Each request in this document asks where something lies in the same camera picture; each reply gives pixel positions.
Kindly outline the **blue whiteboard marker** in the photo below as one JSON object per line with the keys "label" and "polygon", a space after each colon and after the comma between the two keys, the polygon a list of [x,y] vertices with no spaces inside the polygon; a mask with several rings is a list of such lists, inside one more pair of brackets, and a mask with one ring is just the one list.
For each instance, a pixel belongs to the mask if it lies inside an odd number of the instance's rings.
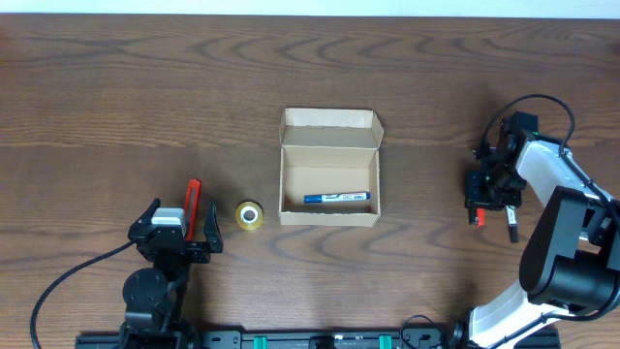
{"label": "blue whiteboard marker", "polygon": [[306,204],[346,203],[346,202],[367,201],[370,198],[371,198],[371,195],[369,192],[321,194],[321,195],[306,195],[303,198],[303,202],[305,202]]}

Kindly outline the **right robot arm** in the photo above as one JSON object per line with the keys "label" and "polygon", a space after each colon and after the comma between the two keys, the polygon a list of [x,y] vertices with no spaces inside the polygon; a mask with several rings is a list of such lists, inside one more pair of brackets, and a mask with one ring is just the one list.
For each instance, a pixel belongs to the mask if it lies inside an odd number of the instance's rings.
{"label": "right robot arm", "polygon": [[452,348],[513,348],[559,320],[590,322],[619,304],[619,203],[576,164],[558,139],[540,134],[535,115],[517,111],[501,125],[496,146],[483,142],[480,168],[466,174],[469,221],[487,210],[513,211],[530,186],[543,206],[523,251],[519,276],[493,301],[454,327]]}

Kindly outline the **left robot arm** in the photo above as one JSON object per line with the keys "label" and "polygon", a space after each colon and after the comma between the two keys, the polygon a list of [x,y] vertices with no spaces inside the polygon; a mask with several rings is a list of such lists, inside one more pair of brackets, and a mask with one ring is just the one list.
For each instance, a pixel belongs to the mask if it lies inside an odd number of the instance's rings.
{"label": "left robot arm", "polygon": [[133,272],[125,281],[125,322],[120,348],[198,349],[202,335],[182,318],[193,264],[207,264],[223,251],[216,205],[211,203],[202,229],[204,239],[189,238],[189,224],[181,208],[165,208],[154,200],[130,226],[128,239],[152,264]]}

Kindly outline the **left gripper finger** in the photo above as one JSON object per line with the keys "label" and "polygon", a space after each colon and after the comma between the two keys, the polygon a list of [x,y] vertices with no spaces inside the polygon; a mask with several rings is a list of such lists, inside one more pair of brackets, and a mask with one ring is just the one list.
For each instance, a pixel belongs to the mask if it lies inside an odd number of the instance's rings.
{"label": "left gripper finger", "polygon": [[211,202],[206,212],[202,232],[209,245],[222,245],[223,240],[217,222],[216,204]]}
{"label": "left gripper finger", "polygon": [[135,233],[142,228],[148,227],[151,224],[151,219],[155,213],[155,211],[160,207],[161,200],[159,198],[155,198],[146,211],[130,226],[129,232]]}

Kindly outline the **black whiteboard marker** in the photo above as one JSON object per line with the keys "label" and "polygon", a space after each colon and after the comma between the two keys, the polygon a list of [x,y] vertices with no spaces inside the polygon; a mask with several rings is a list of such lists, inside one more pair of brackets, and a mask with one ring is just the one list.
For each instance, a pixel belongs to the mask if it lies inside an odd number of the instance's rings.
{"label": "black whiteboard marker", "polygon": [[506,206],[508,230],[511,243],[519,243],[516,211],[514,206]]}

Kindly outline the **yellow clear tape roll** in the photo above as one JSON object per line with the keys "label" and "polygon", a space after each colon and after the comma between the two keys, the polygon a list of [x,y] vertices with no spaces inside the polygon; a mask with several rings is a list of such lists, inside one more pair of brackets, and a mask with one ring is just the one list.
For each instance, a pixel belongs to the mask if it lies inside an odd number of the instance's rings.
{"label": "yellow clear tape roll", "polygon": [[245,231],[254,231],[264,222],[264,212],[261,206],[252,201],[241,203],[235,212],[238,226]]}

